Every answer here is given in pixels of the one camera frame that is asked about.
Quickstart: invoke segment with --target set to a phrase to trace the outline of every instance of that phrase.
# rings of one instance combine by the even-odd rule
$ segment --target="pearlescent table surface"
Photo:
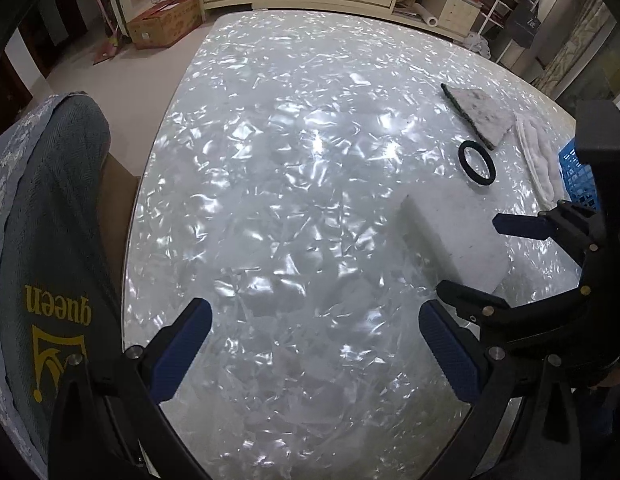
[[[456,152],[472,134],[443,82],[537,118],[555,150],[574,134],[505,69],[368,18],[229,14],[192,60],[141,183],[123,339],[146,344],[192,297],[212,304],[162,408],[214,478],[413,478],[467,413],[418,328],[437,271],[396,219],[402,184],[469,182]],[[492,157],[496,181],[468,184],[478,205],[536,213],[512,132]],[[496,294],[511,304],[576,285],[554,242],[506,245]]]

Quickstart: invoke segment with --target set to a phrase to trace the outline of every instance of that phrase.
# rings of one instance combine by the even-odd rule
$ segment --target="patterned curtain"
[[[610,11],[601,0],[586,0],[567,43],[554,56],[541,77],[533,83],[534,86],[549,96],[609,17]]]

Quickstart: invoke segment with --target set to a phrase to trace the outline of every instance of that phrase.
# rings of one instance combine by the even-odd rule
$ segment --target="white table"
[[[212,304],[213,333],[162,407],[213,477],[413,477],[466,412],[417,326],[437,277],[391,229],[400,183],[467,179],[456,149],[472,136],[442,82],[538,118],[557,150],[574,134],[514,74],[368,18],[231,14],[192,60],[141,184],[123,338],[146,344],[194,296]],[[534,214],[511,133],[493,159],[477,200]],[[576,284],[554,242],[507,244],[511,304]]]

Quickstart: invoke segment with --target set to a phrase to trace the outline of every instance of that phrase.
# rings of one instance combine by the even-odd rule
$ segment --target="paper roll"
[[[432,13],[421,4],[413,4],[412,9],[420,15],[428,27],[436,27],[439,25],[439,20],[437,20]]]

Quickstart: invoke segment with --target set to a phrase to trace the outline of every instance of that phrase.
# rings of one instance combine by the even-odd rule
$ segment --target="beige floor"
[[[136,50],[128,45],[114,59],[93,65],[105,38],[97,28],[69,47],[47,83],[55,93],[87,92],[109,122],[110,153],[133,175],[142,175],[174,90],[212,26],[204,23],[170,48]]]

